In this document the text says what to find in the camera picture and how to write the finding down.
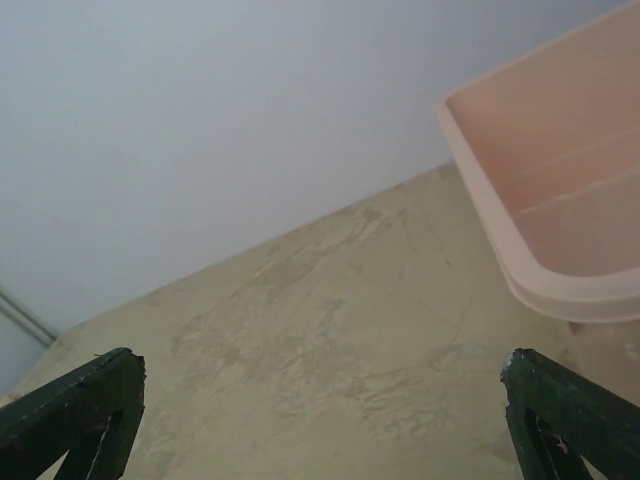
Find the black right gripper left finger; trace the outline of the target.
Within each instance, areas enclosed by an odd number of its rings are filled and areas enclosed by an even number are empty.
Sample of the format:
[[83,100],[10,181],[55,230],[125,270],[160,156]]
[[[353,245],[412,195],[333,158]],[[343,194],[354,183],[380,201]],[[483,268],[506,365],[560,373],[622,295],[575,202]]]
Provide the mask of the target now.
[[1,477],[119,479],[144,413],[142,356],[116,348],[1,408]]

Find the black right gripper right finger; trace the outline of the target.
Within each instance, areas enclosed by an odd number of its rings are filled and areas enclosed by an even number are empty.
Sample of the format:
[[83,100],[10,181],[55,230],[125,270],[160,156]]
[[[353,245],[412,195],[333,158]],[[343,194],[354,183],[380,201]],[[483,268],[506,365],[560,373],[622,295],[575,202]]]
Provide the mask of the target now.
[[525,479],[639,477],[639,407],[533,349],[501,371],[506,421]]

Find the pink plastic bin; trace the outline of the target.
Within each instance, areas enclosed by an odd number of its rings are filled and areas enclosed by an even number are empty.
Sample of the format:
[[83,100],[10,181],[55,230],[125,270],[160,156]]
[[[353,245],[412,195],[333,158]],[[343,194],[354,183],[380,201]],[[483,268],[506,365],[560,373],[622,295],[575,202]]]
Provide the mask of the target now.
[[576,323],[639,317],[639,5],[452,92],[439,124],[513,295]]

